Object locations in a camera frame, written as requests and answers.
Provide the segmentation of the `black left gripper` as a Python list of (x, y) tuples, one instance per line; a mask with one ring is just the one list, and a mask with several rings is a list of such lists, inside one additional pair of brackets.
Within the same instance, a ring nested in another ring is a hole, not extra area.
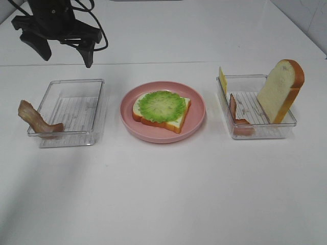
[(14, 29), (22, 29), (20, 40), (31, 47), (45, 61), (52, 55), (47, 40), (76, 47), (87, 68), (93, 64), (95, 43), (101, 41), (101, 29), (75, 18), (74, 11), (90, 12), (89, 9), (72, 5), (30, 5), (32, 14), (18, 8), (24, 15), (12, 19)]

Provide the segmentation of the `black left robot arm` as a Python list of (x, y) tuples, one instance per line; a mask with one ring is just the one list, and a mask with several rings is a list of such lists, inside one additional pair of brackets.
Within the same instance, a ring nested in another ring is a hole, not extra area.
[(71, 5), (70, 1), (28, 1), (32, 14), (28, 14), (14, 1), (9, 1), (23, 16), (16, 16), (11, 23), (14, 29), (22, 30), (20, 39), (30, 46), (44, 60), (52, 55), (48, 40), (57, 40), (61, 44), (75, 48), (84, 60), (87, 68), (93, 63), (93, 54), (108, 47), (95, 48), (105, 36), (101, 27), (95, 28), (75, 18), (74, 10), (87, 12), (90, 15), (94, 1), (90, 1), (88, 9), (80, 1), (82, 7)]

